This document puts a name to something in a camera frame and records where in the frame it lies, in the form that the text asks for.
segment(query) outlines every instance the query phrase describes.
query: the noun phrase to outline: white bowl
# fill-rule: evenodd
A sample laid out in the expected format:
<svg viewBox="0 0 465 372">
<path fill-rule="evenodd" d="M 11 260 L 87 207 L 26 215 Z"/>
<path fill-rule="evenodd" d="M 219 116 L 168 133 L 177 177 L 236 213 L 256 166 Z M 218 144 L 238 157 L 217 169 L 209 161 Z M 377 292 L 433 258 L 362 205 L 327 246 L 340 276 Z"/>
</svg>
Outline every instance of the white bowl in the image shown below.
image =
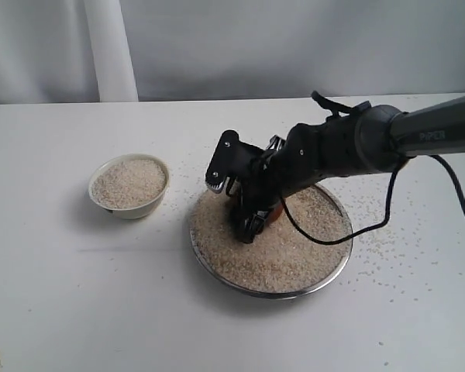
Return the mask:
<svg viewBox="0 0 465 372">
<path fill-rule="evenodd" d="M 93 197 L 93 192 L 92 192 L 93 184 L 96 181 L 96 179 L 100 177 L 102 174 L 104 174 L 113 165 L 122 163 L 123 161 L 136 160 L 136 159 L 153 160 L 155 163 L 160 165 L 165 175 L 164 189 L 153 200 L 150 200 L 146 204 L 143 204 L 143 205 L 140 205 L 134 208 L 112 209 L 112 208 L 107 208 L 103 204 L 100 204 Z M 109 160 L 107 163 L 103 164 L 99 169 L 97 169 L 96 172 L 94 172 L 93 175 L 91 176 L 91 179 L 88 183 L 88 193 L 90 195 L 90 199 L 96 205 L 98 205 L 100 208 L 103 208 L 107 212 L 112 213 L 114 216 L 119 217 L 120 219 L 141 219 L 142 217 L 145 217 L 149 215 L 150 213 L 152 213 L 157 208 L 157 206 L 162 202 L 162 199 L 164 199 L 164 196 L 165 196 L 165 191 L 169 187 L 169 178 L 170 178 L 170 175 L 169 175 L 169 169 L 167 168 L 167 165 L 158 157 L 146 155 L 145 153 L 130 153 L 130 154 L 122 155 L 120 157 L 116 157 L 112 160 Z"/>
</svg>

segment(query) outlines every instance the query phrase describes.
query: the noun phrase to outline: metal tray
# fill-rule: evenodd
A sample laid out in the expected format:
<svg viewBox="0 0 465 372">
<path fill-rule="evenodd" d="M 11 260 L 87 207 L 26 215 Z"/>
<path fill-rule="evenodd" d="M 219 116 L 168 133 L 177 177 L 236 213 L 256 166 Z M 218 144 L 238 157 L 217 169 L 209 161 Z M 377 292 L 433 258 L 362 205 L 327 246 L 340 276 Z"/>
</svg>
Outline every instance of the metal tray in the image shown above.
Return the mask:
<svg viewBox="0 0 465 372">
<path fill-rule="evenodd" d="M 351 221 L 350 218 L 348 217 L 348 214 L 346 213 L 344 207 L 339 203 L 339 201 L 336 199 L 334 195 L 332 195 L 329 191 L 327 191 L 326 188 L 324 188 L 321 185 L 314 185 L 312 186 L 314 188 L 318 188 L 319 191 L 322 192 L 323 195 L 327 197 L 329 201 L 331 201 L 340 215 L 343 217 L 343 219 L 348 223 L 348 227 L 350 228 L 350 233 L 353 232 L 353 228 L 351 226 Z M 205 260 L 205 258 L 202 256 L 202 253 L 200 252 L 200 249 L 198 248 L 197 244 L 195 243 L 195 237 L 193 234 L 193 230 L 190 228 L 190 237 L 191 237 L 191 245 L 193 246 L 193 252 L 195 253 L 195 256 L 198 260 L 198 262 L 218 281 L 221 283 L 225 284 L 226 286 L 239 291 L 241 293 L 244 293 L 245 295 L 253 296 L 253 297 L 258 297 L 258 298 L 267 298 L 271 300 L 288 300 L 290 298 L 296 298 L 296 297 L 301 297 L 304 295 L 308 295 L 309 293 L 313 293 L 315 291 L 318 291 L 319 289 L 324 288 L 327 284 L 329 284 L 331 281 L 337 278 L 337 276 L 343 271 L 343 268 L 346 266 L 346 263 L 348 262 L 348 259 L 350 258 L 351 251 L 353 249 L 353 240 L 350 242 L 350 249 L 348 250 L 347 254 L 344 255 L 344 257 L 341 259 L 341 262 L 339 262 L 338 266 L 334 271 L 329 274 L 325 279 L 320 281 L 317 284 L 314 284 L 310 287 L 303 288 L 299 291 L 291 291 L 291 292 L 262 292 L 262 291 L 254 291 L 245 287 L 241 287 L 238 284 L 235 284 L 231 281 L 228 281 L 224 277 L 222 277 L 220 274 L 215 272 L 208 262 Z"/>
</svg>

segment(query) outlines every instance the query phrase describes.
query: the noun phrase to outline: uncooked rice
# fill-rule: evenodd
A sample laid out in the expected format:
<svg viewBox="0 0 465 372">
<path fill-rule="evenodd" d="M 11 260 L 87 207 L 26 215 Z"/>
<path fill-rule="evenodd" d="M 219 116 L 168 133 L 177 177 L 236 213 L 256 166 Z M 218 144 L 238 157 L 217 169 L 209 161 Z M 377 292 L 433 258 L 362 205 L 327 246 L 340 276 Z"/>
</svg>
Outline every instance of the uncooked rice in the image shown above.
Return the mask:
<svg viewBox="0 0 465 372">
<path fill-rule="evenodd" d="M 109 209 L 128 209 L 151 202 L 165 186 L 161 166 L 151 159 L 113 165 L 92 186 L 95 200 Z"/>
<path fill-rule="evenodd" d="M 282 216 L 252 244 L 233 237 L 224 194 L 206 191 L 191 215 L 191 234 L 202 258 L 220 277 L 251 291 L 288 293 L 326 279 L 351 251 L 351 241 L 320 246 L 295 230 Z M 318 188 L 287 201 L 294 219 L 312 236 L 334 240 L 351 233 L 351 224 L 329 196 Z"/>
</svg>

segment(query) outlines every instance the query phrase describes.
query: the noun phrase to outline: white table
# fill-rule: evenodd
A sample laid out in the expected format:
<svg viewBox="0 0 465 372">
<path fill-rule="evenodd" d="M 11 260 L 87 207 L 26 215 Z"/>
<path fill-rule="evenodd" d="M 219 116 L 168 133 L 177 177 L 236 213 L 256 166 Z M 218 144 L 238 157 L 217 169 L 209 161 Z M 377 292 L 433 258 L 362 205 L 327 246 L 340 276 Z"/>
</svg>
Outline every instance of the white table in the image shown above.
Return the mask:
<svg viewBox="0 0 465 372">
<path fill-rule="evenodd" d="M 340 101 L 411 111 L 457 96 Z M 308 98 L 0 106 L 0 370 L 465 371 L 465 220 L 434 160 L 400 173 L 391 224 L 316 294 L 249 298 L 195 261 L 186 215 L 222 131 L 265 146 L 327 115 Z M 123 222 L 86 187 L 137 152 L 165 159 L 171 186 L 154 215 Z M 446 158 L 465 191 L 465 155 Z M 356 229 L 381 219 L 387 182 L 324 185 Z"/>
</svg>

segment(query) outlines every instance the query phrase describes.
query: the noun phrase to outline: rice pile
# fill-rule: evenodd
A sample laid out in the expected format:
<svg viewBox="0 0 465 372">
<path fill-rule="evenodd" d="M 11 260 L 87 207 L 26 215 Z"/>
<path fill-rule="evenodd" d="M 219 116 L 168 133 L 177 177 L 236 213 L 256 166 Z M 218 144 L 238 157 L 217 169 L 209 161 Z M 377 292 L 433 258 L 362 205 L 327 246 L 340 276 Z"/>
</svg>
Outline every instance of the rice pile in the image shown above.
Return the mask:
<svg viewBox="0 0 465 372">
<path fill-rule="evenodd" d="M 135 208 L 151 202 L 165 186 L 165 174 L 151 159 L 113 165 L 93 183 L 95 200 L 109 209 Z"/>
<path fill-rule="evenodd" d="M 253 244 L 234 240 L 222 194 L 205 192 L 191 215 L 191 234 L 208 265 L 240 287 L 266 293 L 309 288 L 327 278 L 351 251 L 351 241 L 320 246 L 295 230 L 282 216 Z M 291 214 L 310 235 L 334 240 L 351 233 L 350 221 L 318 188 L 309 188 L 286 201 Z"/>
</svg>

